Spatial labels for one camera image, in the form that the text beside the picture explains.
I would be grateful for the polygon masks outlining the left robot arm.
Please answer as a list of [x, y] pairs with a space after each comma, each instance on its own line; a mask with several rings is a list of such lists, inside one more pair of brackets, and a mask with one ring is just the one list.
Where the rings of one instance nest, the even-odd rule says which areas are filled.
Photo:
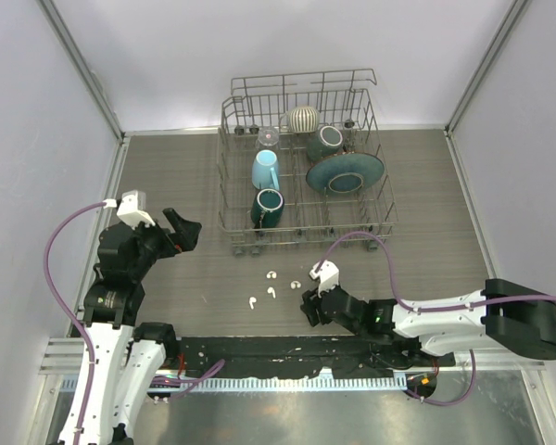
[[84, 297], [78, 331], [81, 370], [60, 444], [131, 444], [141, 405], [157, 370], [177, 363], [172, 325], [136, 322], [143, 279], [156, 261], [196, 248], [201, 223], [163, 211], [170, 227], [118, 222], [99, 236], [96, 278]]

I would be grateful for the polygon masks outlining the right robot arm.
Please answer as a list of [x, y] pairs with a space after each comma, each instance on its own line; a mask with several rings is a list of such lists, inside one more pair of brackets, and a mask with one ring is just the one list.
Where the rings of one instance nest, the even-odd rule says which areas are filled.
[[341, 286], [313, 289], [300, 309], [310, 325], [336, 323], [356, 337], [400, 353], [412, 366], [464, 350], [504, 348], [556, 361], [556, 297], [503, 279], [449, 299], [357, 299]]

